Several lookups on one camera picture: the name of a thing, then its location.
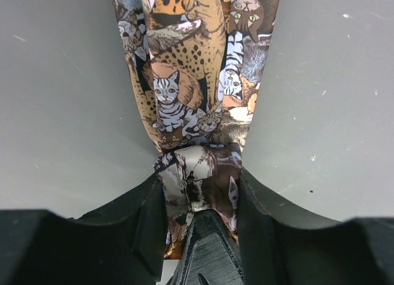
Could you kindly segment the brown floral tie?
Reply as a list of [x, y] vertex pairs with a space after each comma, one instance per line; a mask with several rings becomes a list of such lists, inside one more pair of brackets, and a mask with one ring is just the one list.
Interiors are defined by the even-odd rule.
[[197, 212], [232, 238], [242, 152], [279, 0], [112, 0], [143, 125], [160, 156], [164, 256], [179, 259]]

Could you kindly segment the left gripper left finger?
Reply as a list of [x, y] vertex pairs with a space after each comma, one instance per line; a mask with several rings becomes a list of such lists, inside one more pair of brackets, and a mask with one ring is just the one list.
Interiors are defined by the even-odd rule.
[[155, 284], [167, 223], [156, 175], [78, 219], [1, 211], [2, 284]]

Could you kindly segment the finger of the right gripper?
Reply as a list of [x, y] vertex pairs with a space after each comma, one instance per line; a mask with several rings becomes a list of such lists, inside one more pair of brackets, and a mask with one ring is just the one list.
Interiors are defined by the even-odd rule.
[[241, 256], [222, 219], [213, 210], [195, 214], [183, 256], [170, 285], [238, 285], [243, 283]]

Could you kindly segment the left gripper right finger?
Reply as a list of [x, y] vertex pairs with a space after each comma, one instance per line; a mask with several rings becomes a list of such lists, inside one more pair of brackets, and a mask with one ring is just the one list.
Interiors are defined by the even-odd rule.
[[238, 238], [245, 284], [392, 284], [393, 219], [308, 211], [243, 170]]

